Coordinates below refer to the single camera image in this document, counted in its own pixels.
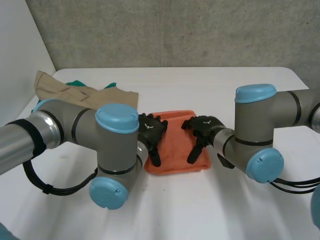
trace black wire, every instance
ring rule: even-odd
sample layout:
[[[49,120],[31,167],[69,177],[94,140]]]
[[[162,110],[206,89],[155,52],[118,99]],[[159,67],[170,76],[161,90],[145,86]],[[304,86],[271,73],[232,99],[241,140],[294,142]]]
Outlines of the black wire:
[[[306,181],[287,181],[281,178],[277,178],[274,182],[285,185],[309,185],[309,184],[318,184],[320,182],[320,177],[306,180]]]
[[[289,184],[285,184],[285,185],[289,187],[297,188],[297,189],[309,189],[309,188],[317,187],[319,185],[319,182],[315,184],[310,184],[310,185],[289,185]]]
[[[49,184],[45,184],[36,174],[31,160],[24,162],[23,164],[24,172],[29,179],[29,181],[36,186],[37,188],[41,189],[46,194],[52,194],[57,196],[68,196],[71,194],[76,193],[80,189],[82,189],[85,185],[87,185],[92,179],[94,179],[97,176],[98,168],[94,170],[94,173],[92,173],[90,176],[88,176],[83,182],[80,184],[69,187],[69,188],[55,188]]]
[[[312,193],[315,191],[316,188],[312,188],[312,189],[309,189],[309,190],[305,190],[305,191],[292,191],[292,190],[289,190],[289,189],[285,189],[285,188],[282,188],[278,185],[276,185],[274,182],[270,182],[270,184],[272,186],[274,186],[275,188],[283,191],[283,192],[286,192],[286,193],[289,193],[289,194],[309,194],[309,193]]]

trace orange towel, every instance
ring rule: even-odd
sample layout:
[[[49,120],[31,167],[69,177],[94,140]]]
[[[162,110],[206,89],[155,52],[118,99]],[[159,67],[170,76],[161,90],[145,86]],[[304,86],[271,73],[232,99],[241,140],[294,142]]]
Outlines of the orange towel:
[[[155,175],[168,175],[177,173],[197,172],[209,169],[210,157],[206,148],[194,164],[187,163],[187,158],[196,144],[196,137],[190,130],[181,129],[184,120],[195,117],[190,110],[156,112],[153,115],[160,116],[161,120],[168,121],[168,128],[158,144],[161,166],[156,167],[150,158],[146,161],[144,169]]]

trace gray concrete wall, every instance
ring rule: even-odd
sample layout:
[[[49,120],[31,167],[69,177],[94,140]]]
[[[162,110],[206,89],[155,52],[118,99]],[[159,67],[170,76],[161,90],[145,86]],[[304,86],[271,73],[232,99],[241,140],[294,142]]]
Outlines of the gray concrete wall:
[[[254,67],[320,87],[320,0],[26,0],[57,70]]]

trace khaki fabric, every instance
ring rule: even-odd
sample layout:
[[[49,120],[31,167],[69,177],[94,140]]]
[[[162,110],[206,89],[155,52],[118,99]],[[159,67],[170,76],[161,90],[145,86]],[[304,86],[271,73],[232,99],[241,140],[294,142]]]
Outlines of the khaki fabric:
[[[135,109],[138,107],[137,92],[123,91],[117,87],[96,90],[88,86],[69,86],[42,71],[36,74],[34,90],[40,100],[60,99],[96,110],[112,103],[126,104]]]

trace gray robot arm segment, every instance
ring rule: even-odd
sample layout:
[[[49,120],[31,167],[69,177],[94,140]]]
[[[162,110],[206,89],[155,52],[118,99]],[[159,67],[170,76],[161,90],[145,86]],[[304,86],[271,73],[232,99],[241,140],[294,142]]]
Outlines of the gray robot arm segment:
[[[265,90],[273,93],[264,96]],[[308,126],[319,132],[319,106],[320,94],[313,89],[276,92],[269,84],[240,87],[235,98],[234,131],[225,128],[218,132],[213,147],[257,182],[272,182],[283,168],[283,158],[273,148],[274,129]]]
[[[109,104],[95,111],[45,100],[28,118],[0,128],[0,174],[35,157],[38,142],[44,146],[39,154],[71,142],[97,152],[98,183],[91,183],[92,200],[101,207],[119,208],[148,158],[146,146],[138,141],[138,127],[138,113],[127,105]]]

